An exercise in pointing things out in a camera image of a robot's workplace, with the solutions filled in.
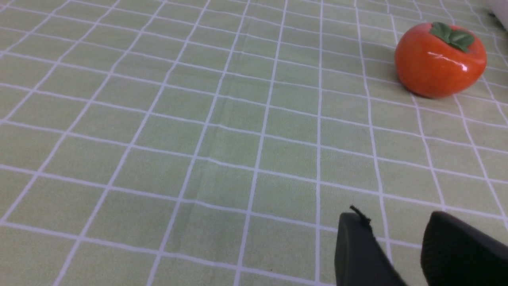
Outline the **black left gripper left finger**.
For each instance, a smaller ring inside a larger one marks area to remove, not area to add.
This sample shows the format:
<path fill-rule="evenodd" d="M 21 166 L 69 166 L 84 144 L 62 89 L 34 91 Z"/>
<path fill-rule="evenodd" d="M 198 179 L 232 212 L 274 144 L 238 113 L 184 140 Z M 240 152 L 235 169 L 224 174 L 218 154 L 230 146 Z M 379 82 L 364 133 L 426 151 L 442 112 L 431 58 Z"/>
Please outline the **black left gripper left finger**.
<path fill-rule="evenodd" d="M 355 206 L 341 213 L 335 250 L 338 286 L 406 286 L 373 233 L 369 219 Z"/>

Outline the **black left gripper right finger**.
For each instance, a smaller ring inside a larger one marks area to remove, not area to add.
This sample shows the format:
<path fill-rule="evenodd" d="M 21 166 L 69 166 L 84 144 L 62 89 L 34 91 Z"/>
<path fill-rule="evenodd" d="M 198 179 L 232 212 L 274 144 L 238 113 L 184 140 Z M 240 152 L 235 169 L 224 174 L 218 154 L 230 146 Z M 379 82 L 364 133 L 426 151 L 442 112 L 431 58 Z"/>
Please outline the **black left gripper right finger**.
<path fill-rule="evenodd" d="M 506 286 L 508 247 L 455 216 L 434 211 L 424 231 L 421 269 L 430 286 Z"/>

